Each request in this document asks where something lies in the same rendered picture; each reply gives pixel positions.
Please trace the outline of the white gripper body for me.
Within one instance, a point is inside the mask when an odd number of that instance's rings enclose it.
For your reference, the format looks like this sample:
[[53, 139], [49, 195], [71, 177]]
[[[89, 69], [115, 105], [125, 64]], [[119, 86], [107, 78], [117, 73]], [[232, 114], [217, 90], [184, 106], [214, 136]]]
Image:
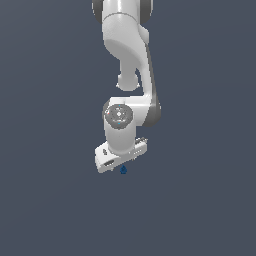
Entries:
[[99, 173], [113, 171], [115, 167], [124, 164], [127, 161], [135, 160], [138, 156], [147, 151], [147, 139], [137, 138], [134, 148], [125, 155], [118, 156], [111, 153], [108, 149], [108, 143], [104, 142], [95, 149], [95, 164]]

